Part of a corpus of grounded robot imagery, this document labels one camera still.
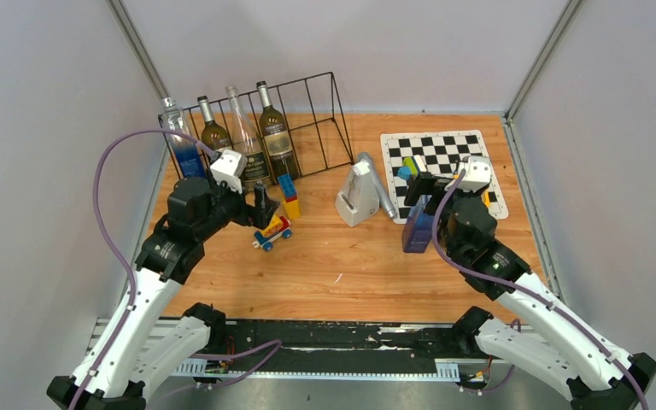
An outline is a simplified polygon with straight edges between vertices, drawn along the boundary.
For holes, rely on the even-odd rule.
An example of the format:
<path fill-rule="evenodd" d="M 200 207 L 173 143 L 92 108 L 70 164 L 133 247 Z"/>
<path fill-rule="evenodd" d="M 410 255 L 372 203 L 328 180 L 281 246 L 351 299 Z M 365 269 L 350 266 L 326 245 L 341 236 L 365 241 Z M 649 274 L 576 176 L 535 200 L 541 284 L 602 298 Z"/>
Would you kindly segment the green wine bottle cream label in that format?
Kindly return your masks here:
<path fill-rule="evenodd" d="M 284 116 L 273 106 L 267 83 L 256 83 L 262 104 L 259 128 L 275 180 L 288 174 L 295 180 L 301 176 L 293 143 Z"/>

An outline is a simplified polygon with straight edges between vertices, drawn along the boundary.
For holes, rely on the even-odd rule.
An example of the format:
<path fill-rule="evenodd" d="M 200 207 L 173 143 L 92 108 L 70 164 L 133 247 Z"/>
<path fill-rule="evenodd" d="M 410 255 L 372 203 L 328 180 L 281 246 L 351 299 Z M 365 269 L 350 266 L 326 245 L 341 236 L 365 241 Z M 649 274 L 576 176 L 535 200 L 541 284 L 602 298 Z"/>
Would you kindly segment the clear champagne bottle black label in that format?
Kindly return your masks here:
<path fill-rule="evenodd" d="M 246 159 L 242 174 L 243 185 L 247 191 L 252 191 L 258 183 L 268 186 L 271 182 L 271 175 L 267 157 L 257 131 L 249 122 L 249 117 L 239 100 L 237 87 L 228 85 L 225 93 L 231 106 L 234 147 Z"/>

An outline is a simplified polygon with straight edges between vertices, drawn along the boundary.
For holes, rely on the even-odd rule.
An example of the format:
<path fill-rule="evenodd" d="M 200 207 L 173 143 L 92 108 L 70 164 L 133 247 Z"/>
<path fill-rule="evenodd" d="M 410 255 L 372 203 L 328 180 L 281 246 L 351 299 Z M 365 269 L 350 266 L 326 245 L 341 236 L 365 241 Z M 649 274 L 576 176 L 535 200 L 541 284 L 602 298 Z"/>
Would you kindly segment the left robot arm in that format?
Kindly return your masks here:
<path fill-rule="evenodd" d="M 263 184 L 249 205 L 225 182 L 190 177 L 178 181 L 167 212 L 143 242 L 129 289 L 94 349 L 69 376 L 56 376 L 48 397 L 61 409 L 144 409 L 163 382 L 189 356 L 221 351 L 226 316 L 197 303 L 149 350 L 144 344 L 165 306 L 204 257 L 205 242 L 230 223 L 268 227 L 279 209 Z"/>

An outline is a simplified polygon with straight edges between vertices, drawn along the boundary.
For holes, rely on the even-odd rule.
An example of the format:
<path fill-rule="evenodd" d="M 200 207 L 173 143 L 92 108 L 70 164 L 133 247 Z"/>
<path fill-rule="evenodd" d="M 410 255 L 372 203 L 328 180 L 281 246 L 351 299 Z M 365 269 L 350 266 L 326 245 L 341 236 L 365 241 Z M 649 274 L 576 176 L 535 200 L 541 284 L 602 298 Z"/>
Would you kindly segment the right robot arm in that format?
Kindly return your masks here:
<path fill-rule="evenodd" d="M 480 307 L 454 324 L 454 345 L 464 356 L 497 356 L 543 381 L 574 409 L 649 407 L 647 391 L 656 360 L 631 354 L 572 312 L 515 252 L 496 239 L 497 221 L 480 196 L 489 184 L 420 172 L 409 177 L 406 204 L 430 198 L 436 252 L 477 292 L 500 303 L 543 339 L 506 325 Z"/>

